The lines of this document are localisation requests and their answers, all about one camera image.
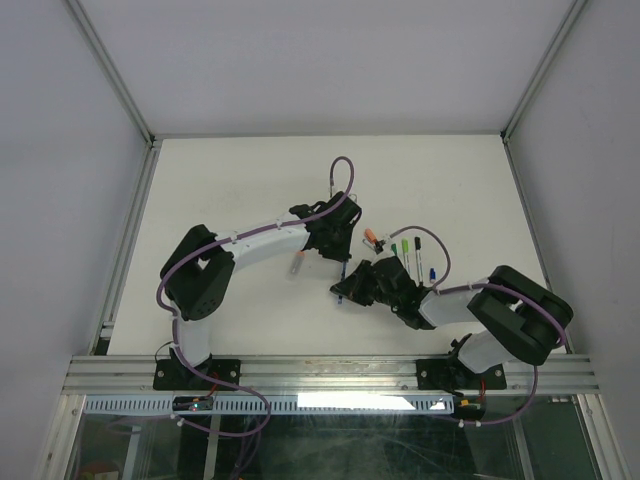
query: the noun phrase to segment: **orange cap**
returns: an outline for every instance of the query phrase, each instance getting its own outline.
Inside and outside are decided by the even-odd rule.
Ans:
[[[364,238],[366,238],[371,245],[375,245],[378,242],[378,239],[374,235],[373,231],[370,228],[367,228],[364,231]]]

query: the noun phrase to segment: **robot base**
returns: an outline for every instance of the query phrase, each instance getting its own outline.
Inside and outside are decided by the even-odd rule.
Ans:
[[[507,380],[502,365],[474,374],[464,365],[450,359],[416,360],[418,390],[444,390],[458,395],[458,390],[478,390],[482,380],[486,390],[506,390]]]
[[[240,380],[240,360],[209,358],[196,369],[210,377],[238,385]],[[173,351],[171,358],[158,360],[153,377],[153,389],[157,391],[209,391],[213,385],[196,377],[177,359]],[[218,385],[218,390],[232,390]]]

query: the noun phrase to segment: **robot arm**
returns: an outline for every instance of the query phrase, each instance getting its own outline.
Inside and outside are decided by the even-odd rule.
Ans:
[[[343,192],[338,192],[329,202],[320,201],[312,206],[296,205],[275,223],[280,225],[289,220],[304,219],[321,213],[334,206],[342,197]],[[274,255],[300,250],[316,249],[324,258],[344,262],[351,258],[351,236],[361,214],[361,208],[347,197],[338,208],[321,218],[306,224],[268,229],[218,246],[180,267],[167,282],[165,293],[180,312],[179,341],[189,363],[198,365],[211,353],[211,322],[199,320],[220,307],[233,273]],[[204,225],[191,228],[162,267],[160,277],[164,277],[181,259],[215,242],[217,238],[237,238],[254,229],[252,227],[216,234]]]
[[[555,327],[539,311],[496,288],[505,287],[535,302],[563,329],[573,317],[571,307],[511,267],[496,268],[488,280],[484,288],[478,287],[479,292],[463,288],[440,295],[416,285],[394,256],[373,264],[361,262],[349,277],[330,290],[363,306],[374,302],[388,305],[414,329],[431,330],[450,323],[479,321],[486,327],[485,332],[468,335],[452,344],[449,367],[458,369],[462,376],[481,374],[514,359],[542,365],[558,343]]]
[[[276,224],[311,217],[335,205],[342,196],[342,192],[338,192],[326,203],[294,206]],[[361,212],[355,202],[346,198],[326,216],[306,224],[270,227],[251,237],[212,248],[176,270],[166,283],[165,293],[180,313],[179,343],[189,363],[199,365],[210,356],[211,322],[199,320],[220,306],[234,272],[271,256],[299,250],[317,249],[324,258],[346,261],[351,257],[351,237]],[[242,233],[249,230],[215,234],[204,225],[193,227],[162,268],[161,277],[181,259],[216,238],[242,238]],[[374,302],[388,305],[407,326],[416,330],[480,321],[487,331],[454,342],[447,370],[429,375],[430,378],[442,377],[439,384],[452,391],[465,388],[463,380],[452,382],[452,378],[472,378],[509,360],[517,358],[541,365],[557,344],[556,328],[540,312],[519,304],[518,299],[508,293],[489,288],[495,285],[537,303],[563,329],[573,316],[571,308],[560,298],[506,266],[498,267],[489,277],[489,284],[480,286],[479,293],[463,288],[440,295],[431,288],[416,285],[397,257],[387,257],[375,263],[362,261],[349,277],[330,290],[363,306]]]

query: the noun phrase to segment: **white table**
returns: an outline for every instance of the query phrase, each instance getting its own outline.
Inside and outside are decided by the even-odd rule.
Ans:
[[[497,135],[165,140],[109,354],[153,354],[171,338],[155,290],[160,268],[189,228],[239,229],[275,219],[293,205],[326,200],[329,166],[339,155],[355,164],[353,192],[363,209],[348,272],[371,257],[361,243],[365,228],[383,235],[418,224],[449,248],[453,269],[445,285],[485,277],[500,264],[544,284]],[[347,180],[348,169],[340,165],[337,187]],[[422,243],[425,270],[442,274],[437,244],[426,237]],[[437,354],[448,351],[453,338],[482,330],[480,324],[455,324],[414,331],[386,306],[339,306],[328,289],[339,279],[340,264],[308,253],[291,280],[292,259],[293,253],[271,258],[232,277],[211,320],[212,353]]]

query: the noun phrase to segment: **glass panel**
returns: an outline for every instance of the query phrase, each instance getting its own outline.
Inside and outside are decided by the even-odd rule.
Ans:
[[[572,398],[536,400],[522,426],[536,479],[595,480],[591,445]]]
[[[490,397],[487,402],[497,417],[513,412],[522,398]],[[259,418],[190,416],[189,420],[240,432],[253,428]],[[176,420],[167,417],[86,415],[77,442],[77,463],[69,467],[67,478],[597,478],[573,403],[552,403],[541,397],[520,425],[460,429],[456,422],[427,415],[274,415],[260,438],[254,435],[243,443],[186,425],[178,428]],[[528,456],[524,467],[523,449],[523,456]],[[238,464],[246,464],[242,473]]]

